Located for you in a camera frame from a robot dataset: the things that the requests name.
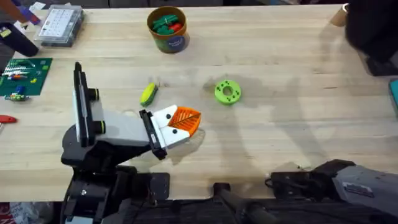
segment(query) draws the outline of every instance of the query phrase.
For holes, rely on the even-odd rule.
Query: blue object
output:
[[[33,23],[33,25],[37,25],[40,23],[40,19],[35,14],[33,14],[33,12],[31,12],[28,8],[24,6],[18,6],[17,8],[27,20]]]
[[[16,93],[18,95],[23,95],[24,91],[25,91],[25,87],[24,86],[21,86],[21,85],[17,86]]]
[[[15,6],[21,6],[22,4],[18,0],[11,0]]]

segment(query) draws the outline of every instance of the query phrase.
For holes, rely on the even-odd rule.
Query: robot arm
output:
[[[273,172],[266,185],[272,187],[276,198],[330,198],[398,217],[398,175],[367,169],[351,161],[335,159],[310,172]]]
[[[125,199],[167,199],[169,174],[141,174],[135,167],[119,166],[152,151],[164,159],[167,150],[189,140],[201,120],[193,109],[169,106],[140,118],[102,109],[98,89],[88,88],[77,62],[73,107],[76,123],[65,133],[61,161],[73,167],[63,202],[61,223],[103,223]]]

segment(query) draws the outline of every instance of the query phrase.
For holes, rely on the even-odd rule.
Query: yellow-green object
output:
[[[225,105],[231,105],[240,99],[242,95],[241,87],[232,80],[223,80],[217,83],[214,89],[214,96],[218,101]]]
[[[147,85],[145,90],[142,92],[141,98],[139,100],[142,106],[149,106],[155,98],[157,92],[157,86],[155,83],[150,83]]]

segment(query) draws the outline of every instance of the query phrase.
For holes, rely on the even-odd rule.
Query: green pieces in cup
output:
[[[162,16],[160,19],[154,22],[153,30],[156,31],[162,26],[169,26],[176,22],[178,22],[178,17],[176,15],[171,14],[171,15]]]

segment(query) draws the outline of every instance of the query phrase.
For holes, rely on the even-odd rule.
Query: red object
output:
[[[177,32],[177,31],[179,31],[181,28],[182,28],[182,25],[181,25],[181,24],[179,24],[179,23],[175,23],[175,24],[173,24],[173,25],[169,26],[169,29],[172,29],[172,30],[174,30],[174,32]]]
[[[16,224],[11,213],[11,206],[8,202],[0,203],[0,223]]]
[[[12,116],[7,115],[0,115],[0,123],[7,124],[7,123],[16,123],[17,119],[13,118]]]

